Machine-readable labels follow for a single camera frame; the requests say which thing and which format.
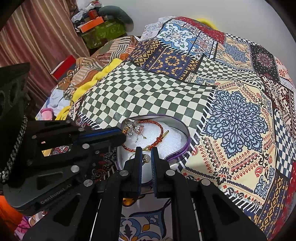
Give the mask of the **silver charm jewelry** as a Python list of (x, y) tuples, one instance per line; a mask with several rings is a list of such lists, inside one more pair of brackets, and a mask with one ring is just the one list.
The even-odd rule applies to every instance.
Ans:
[(135, 136), (134, 142), (137, 143), (139, 138), (142, 137), (144, 140), (147, 138), (144, 136), (144, 126), (140, 123), (140, 121), (133, 120), (131, 118), (126, 118), (121, 126), (123, 127), (122, 132), (128, 136)]

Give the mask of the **purple heart-shaped tin box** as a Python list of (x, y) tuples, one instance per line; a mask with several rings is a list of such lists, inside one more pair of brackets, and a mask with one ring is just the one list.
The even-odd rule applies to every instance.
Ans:
[(186, 125), (168, 115), (139, 115), (131, 118), (144, 126), (143, 134), (147, 138), (126, 136), (124, 144), (117, 148), (117, 166), (124, 168), (125, 162), (135, 157), (137, 147), (142, 148), (142, 185), (152, 183), (151, 150), (156, 147), (159, 157), (172, 164), (189, 149), (190, 132)]

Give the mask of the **pink cloth item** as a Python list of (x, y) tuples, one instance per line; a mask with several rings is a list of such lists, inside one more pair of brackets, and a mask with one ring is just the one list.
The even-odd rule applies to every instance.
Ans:
[(54, 112), (52, 108), (41, 109), (40, 113), (43, 121), (51, 121), (53, 119)]

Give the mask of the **striped orange blanket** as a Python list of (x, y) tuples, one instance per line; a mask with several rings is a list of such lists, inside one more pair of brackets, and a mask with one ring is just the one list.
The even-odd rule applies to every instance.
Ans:
[(113, 59), (125, 60), (138, 43), (136, 36), (120, 37), (107, 42), (90, 57), (76, 59), (73, 70), (67, 72), (58, 83), (58, 89), (63, 91), (63, 97), (71, 100), (74, 92), (94, 75), (103, 70)]

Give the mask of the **red box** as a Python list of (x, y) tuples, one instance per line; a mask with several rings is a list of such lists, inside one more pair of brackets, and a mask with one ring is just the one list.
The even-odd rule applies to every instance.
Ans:
[(74, 70), (75, 67), (76, 59), (72, 55), (69, 55), (65, 60), (59, 63), (50, 74), (56, 80), (56, 82), (60, 82), (64, 77), (67, 76), (67, 73), (70, 70)]

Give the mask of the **green patterned cloth stand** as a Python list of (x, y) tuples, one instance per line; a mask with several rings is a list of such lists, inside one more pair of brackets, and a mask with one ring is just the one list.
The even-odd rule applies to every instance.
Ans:
[(99, 48), (110, 40), (125, 36), (124, 25), (120, 21), (105, 21), (104, 23), (81, 34), (88, 49)]

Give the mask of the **patchwork patterned bedspread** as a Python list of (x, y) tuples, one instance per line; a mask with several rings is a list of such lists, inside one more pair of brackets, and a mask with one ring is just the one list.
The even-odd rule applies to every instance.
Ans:
[[(94, 130), (139, 115), (182, 121), (191, 142), (171, 166), (188, 179), (211, 180), (268, 240), (280, 238), (295, 208), (295, 85), (260, 44), (184, 16), (163, 17), (71, 100), (62, 90), (51, 99), (65, 101), (57, 120)], [(114, 150), (91, 176), (117, 170)]]

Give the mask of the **orange box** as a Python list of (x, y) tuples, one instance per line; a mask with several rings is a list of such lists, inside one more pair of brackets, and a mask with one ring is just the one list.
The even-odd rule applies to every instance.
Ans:
[(89, 22), (87, 22), (83, 25), (80, 25), (78, 28), (81, 33), (85, 33), (88, 30), (91, 30), (92, 28), (94, 28), (102, 23), (104, 23), (103, 18), (101, 16), (98, 16), (97, 18), (90, 20)]

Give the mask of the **striped red curtain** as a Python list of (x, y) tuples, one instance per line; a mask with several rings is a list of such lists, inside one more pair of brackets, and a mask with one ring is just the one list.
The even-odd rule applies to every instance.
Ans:
[(27, 89), (38, 109), (56, 86), (51, 71), (68, 56), (89, 51), (71, 18), (76, 1), (24, 1), (1, 30), (1, 66), (29, 62)]

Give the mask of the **yellow plastic chair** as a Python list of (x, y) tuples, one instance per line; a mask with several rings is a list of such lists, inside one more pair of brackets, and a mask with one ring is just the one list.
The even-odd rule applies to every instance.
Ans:
[(216, 26), (214, 25), (213, 22), (211, 22), (210, 20), (207, 20), (205, 18), (199, 18), (197, 19), (197, 21), (199, 21), (200, 23), (203, 23), (204, 25), (214, 29), (214, 30), (217, 30)]

